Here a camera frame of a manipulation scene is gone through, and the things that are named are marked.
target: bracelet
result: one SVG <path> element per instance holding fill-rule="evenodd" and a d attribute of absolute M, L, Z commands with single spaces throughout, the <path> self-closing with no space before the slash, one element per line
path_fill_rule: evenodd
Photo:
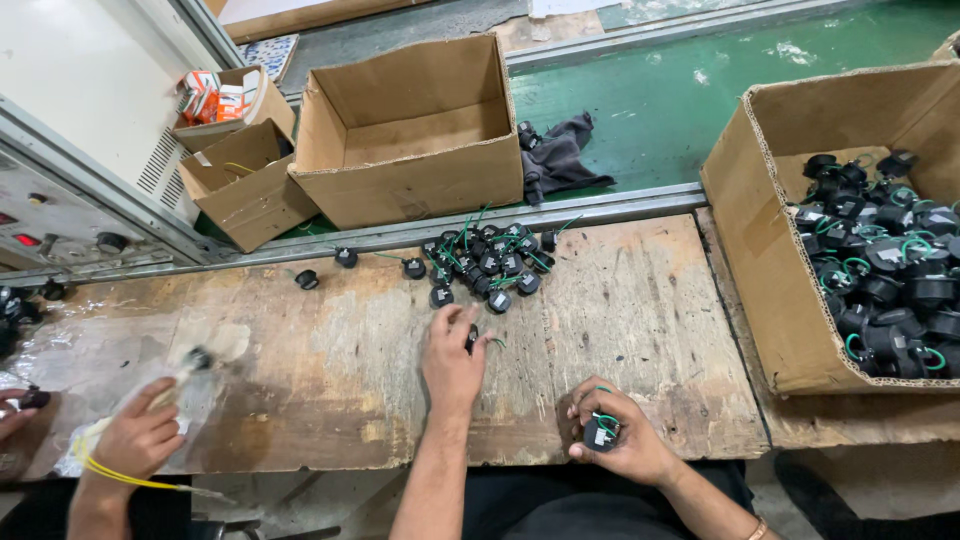
<path fill-rule="evenodd" d="M 763 538 L 763 535 L 767 533 L 767 521 L 760 516 L 755 517 L 760 520 L 760 523 L 756 524 L 756 530 L 747 540 L 760 540 L 760 538 Z"/>

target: wooden workbench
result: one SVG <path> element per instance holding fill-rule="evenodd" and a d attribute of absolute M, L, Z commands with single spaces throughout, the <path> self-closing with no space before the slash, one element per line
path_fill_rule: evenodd
<path fill-rule="evenodd" d="M 537 294 L 478 320 L 506 348 L 489 351 L 470 463 L 565 461 L 570 425 L 555 411 L 594 373 L 634 397 L 685 458 L 768 449 L 691 215 L 570 230 L 555 256 Z M 169 472 L 409 462 L 426 411 L 418 365 L 433 311 L 430 283 L 403 278 L 398 263 L 365 254 L 352 270 L 321 258 L 79 287 L 48 307 L 13 363 L 61 391 L 27 476 L 48 472 L 76 426 L 173 372 L 198 344 L 218 369 L 209 400 L 187 404 L 206 418 L 191 423 Z M 320 275 L 315 290 L 293 282 L 306 268 Z M 458 283 L 454 294 L 468 301 Z"/>
<path fill-rule="evenodd" d="M 774 448 L 960 440 L 960 396 L 875 394 L 787 398 L 771 392 L 713 222 L 712 209 L 697 209 L 696 215 L 720 296 Z"/>

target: empty cardboard box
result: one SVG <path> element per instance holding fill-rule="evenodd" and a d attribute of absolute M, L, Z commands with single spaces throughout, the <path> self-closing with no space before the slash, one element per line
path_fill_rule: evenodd
<path fill-rule="evenodd" d="M 174 125 L 174 136 L 183 143 L 187 150 L 200 152 L 207 146 L 223 140 L 227 135 L 247 126 L 259 124 L 267 118 L 273 119 L 280 130 L 288 137 L 293 137 L 297 115 L 293 109 L 290 109 L 290 105 L 284 99 L 280 90 L 276 89 L 276 85 L 267 76 L 267 70 L 263 66 L 238 67 L 221 71 L 217 76 L 220 78 L 221 86 L 243 86 L 243 76 L 251 71 L 259 71 L 260 80 L 257 83 L 254 96 L 252 98 L 245 96 L 247 100 L 252 99 L 252 105 L 244 107 L 242 117 L 193 127 L 188 127 L 186 120 L 181 116 L 177 118 L 177 123 Z"/>
<path fill-rule="evenodd" d="M 920 157 L 925 199 L 960 199 L 960 62 L 859 69 L 751 87 L 701 169 L 771 390 L 782 394 L 960 392 L 960 380 L 870 378 L 847 357 L 788 203 L 812 154 Z M 868 168 L 872 175 L 874 168 Z"/>
<path fill-rule="evenodd" d="M 249 253 L 320 211 L 287 175 L 292 150 L 290 137 L 268 118 L 177 168 L 190 198 Z"/>
<path fill-rule="evenodd" d="M 496 35 L 313 69 L 290 175 L 341 230 L 516 203 L 523 168 Z"/>

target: human hand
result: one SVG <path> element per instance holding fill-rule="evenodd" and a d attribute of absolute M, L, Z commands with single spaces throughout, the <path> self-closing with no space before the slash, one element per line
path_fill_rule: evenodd
<path fill-rule="evenodd" d="M 487 344 L 493 333 L 477 337 L 473 354 L 464 345 L 478 305 L 441 307 L 430 323 L 423 353 L 423 378 L 430 392 L 430 416 L 469 425 L 473 400 L 480 393 L 486 365 Z"/>
<path fill-rule="evenodd" d="M 176 405 L 154 411 L 147 408 L 174 383 L 172 377 L 164 377 L 144 387 L 113 417 L 91 457 L 104 467 L 135 479 L 148 479 L 159 470 L 184 439 L 177 435 L 180 425 L 175 420 Z M 124 485 L 131 491 L 136 487 Z"/>
<path fill-rule="evenodd" d="M 597 389 L 605 386 L 610 392 Z M 595 452 L 584 443 L 570 445 L 570 457 L 591 462 L 637 483 L 662 487 L 672 481 L 683 462 L 657 436 L 640 406 L 606 380 L 597 376 L 584 380 L 573 390 L 573 405 L 566 412 L 570 420 L 580 419 L 573 434 L 583 432 L 592 413 L 609 414 L 620 422 L 616 446 L 606 453 Z"/>
<path fill-rule="evenodd" d="M 0 390 L 0 410 L 3 410 L 3 418 L 0 419 L 0 441 L 11 436 L 15 431 L 23 428 L 30 422 L 30 419 L 36 416 L 35 408 L 17 411 L 16 407 L 7 403 L 7 400 L 19 400 L 27 391 L 22 388 L 8 388 Z"/>

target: dark rag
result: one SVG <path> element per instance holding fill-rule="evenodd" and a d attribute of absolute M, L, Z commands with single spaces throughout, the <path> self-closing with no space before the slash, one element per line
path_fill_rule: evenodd
<path fill-rule="evenodd" d="M 593 119 L 584 111 L 554 126 L 533 150 L 520 150 L 523 198 L 528 205 L 538 206 L 546 193 L 616 184 L 612 176 L 597 176 L 580 163 L 580 149 L 592 130 Z"/>

